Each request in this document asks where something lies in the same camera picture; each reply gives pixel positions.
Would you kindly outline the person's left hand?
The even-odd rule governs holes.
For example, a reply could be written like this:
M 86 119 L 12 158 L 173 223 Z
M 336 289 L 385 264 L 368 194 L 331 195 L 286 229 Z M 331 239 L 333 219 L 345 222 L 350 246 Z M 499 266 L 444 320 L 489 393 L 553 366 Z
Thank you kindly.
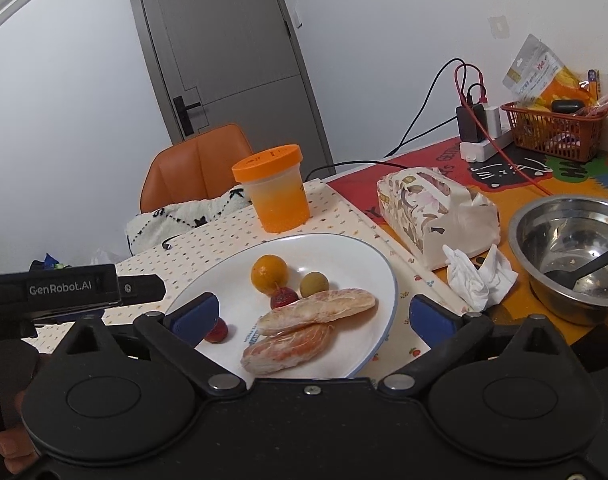
M 19 474 L 38 460 L 38 453 L 23 422 L 0 432 L 0 456 L 10 474 Z

